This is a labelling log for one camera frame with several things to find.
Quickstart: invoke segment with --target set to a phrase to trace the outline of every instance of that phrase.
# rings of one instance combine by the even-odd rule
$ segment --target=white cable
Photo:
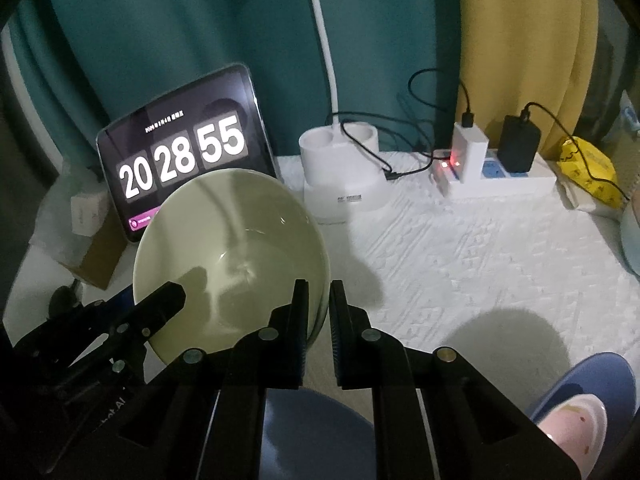
[[[338,126],[340,119],[335,113],[338,111],[338,86],[335,83],[334,62],[331,59],[331,50],[329,49],[329,37],[324,28],[324,17],[322,16],[322,7],[320,0],[311,0],[316,19],[316,29],[320,37],[320,45],[322,47],[322,57],[324,58],[324,66],[326,68],[326,77],[329,80],[329,92],[331,94],[331,111],[334,113],[334,126]]]

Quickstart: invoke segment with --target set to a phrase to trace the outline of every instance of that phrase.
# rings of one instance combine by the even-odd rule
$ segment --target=power adapter
[[[480,180],[488,145],[489,139],[475,124],[466,128],[460,123],[454,124],[450,163],[460,182]]]
[[[529,121],[529,111],[520,117],[507,115],[502,126],[497,157],[509,173],[527,173],[540,145],[540,129]]]

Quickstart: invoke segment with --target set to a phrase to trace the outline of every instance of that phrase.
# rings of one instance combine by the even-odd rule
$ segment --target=yellow curtain
[[[591,78],[598,34],[598,0],[460,0],[462,54],[476,123],[497,145],[505,115],[537,101],[572,132]],[[458,97],[458,113],[464,97]],[[562,130],[532,108],[539,151],[557,158]]]

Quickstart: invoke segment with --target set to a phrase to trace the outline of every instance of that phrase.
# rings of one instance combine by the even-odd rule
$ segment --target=bowl rim
[[[145,232],[142,234],[142,238],[140,238],[140,241],[138,243],[138,248],[136,249],[136,257],[135,257],[134,262],[133,262],[133,275],[132,275],[132,289],[133,289],[134,304],[138,304],[140,301],[142,301],[144,299],[144,298],[141,298],[139,296],[138,297],[136,296],[136,276],[138,275],[138,254],[139,254],[139,251],[142,248],[143,244],[145,243],[145,239],[150,236],[148,234],[148,233],[151,232],[150,227],[153,225],[153,222],[156,219],[156,217],[159,214],[161,214],[162,208],[164,207],[164,205],[169,203],[169,202],[171,202],[171,200],[174,200],[175,196],[177,196],[178,193],[180,193],[181,190],[185,189],[187,186],[191,186],[193,182],[195,182],[195,181],[197,181],[197,180],[199,180],[201,178],[216,178],[220,174],[231,174],[231,173],[253,174],[253,175],[255,175],[255,176],[259,177],[259,178],[262,178],[265,181],[270,182],[271,184],[275,184],[275,185],[279,186],[281,189],[286,191],[286,193],[291,197],[291,199],[296,203],[296,205],[300,209],[302,209],[302,211],[305,213],[306,218],[308,220],[308,224],[311,225],[311,229],[313,230],[313,232],[316,234],[316,237],[318,238],[318,241],[320,243],[320,247],[322,249],[321,250],[321,257],[322,257],[322,263],[323,263],[323,267],[324,267],[323,270],[324,270],[324,274],[325,274],[325,279],[324,279],[324,285],[322,287],[322,295],[320,297],[320,304],[318,305],[318,307],[316,309],[316,318],[314,319],[314,323],[313,323],[311,332],[308,334],[308,336],[306,338],[306,346],[307,346],[307,349],[308,349],[316,341],[316,339],[318,338],[318,335],[319,335],[320,331],[322,330],[322,326],[324,325],[324,321],[326,320],[326,314],[327,314],[328,307],[329,307],[329,289],[330,289],[330,285],[331,285],[331,272],[330,272],[329,254],[327,253],[326,245],[324,243],[324,238],[322,238],[322,233],[320,232],[318,224],[316,223],[316,220],[313,218],[311,213],[306,209],[305,205],[303,203],[301,203],[300,200],[298,200],[297,197],[293,194],[293,192],[287,186],[285,186],[280,180],[278,180],[277,178],[273,178],[272,176],[269,176],[267,174],[261,173],[259,171],[247,170],[245,168],[223,168],[223,169],[220,169],[220,170],[209,171],[208,173],[201,174],[201,175],[197,176],[196,178],[192,178],[190,181],[186,182],[185,184],[180,186],[178,189],[176,189],[174,192],[172,192],[171,195],[169,195],[167,197],[167,199],[164,200],[164,202],[162,202],[162,205],[160,206],[160,209],[155,214],[155,216],[152,218],[151,222],[149,222],[149,225],[145,229]],[[149,339],[149,344],[151,345],[151,348],[154,350],[154,352],[159,357],[159,359],[165,365],[168,365],[169,362],[165,361],[162,358],[162,356],[158,353],[158,351],[156,350],[156,347],[153,344],[153,339],[154,339],[153,337],[151,337]]]

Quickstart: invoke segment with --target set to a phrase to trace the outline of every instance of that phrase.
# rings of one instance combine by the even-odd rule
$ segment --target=teal curtain
[[[460,0],[321,3],[340,108],[430,118],[428,133],[447,145]],[[109,122],[235,61],[252,73],[277,155],[298,153],[298,137],[330,110],[309,0],[23,0],[10,31],[42,121],[63,155],[85,165]],[[417,90],[447,112],[408,99],[408,77],[429,66],[449,73],[423,77]]]

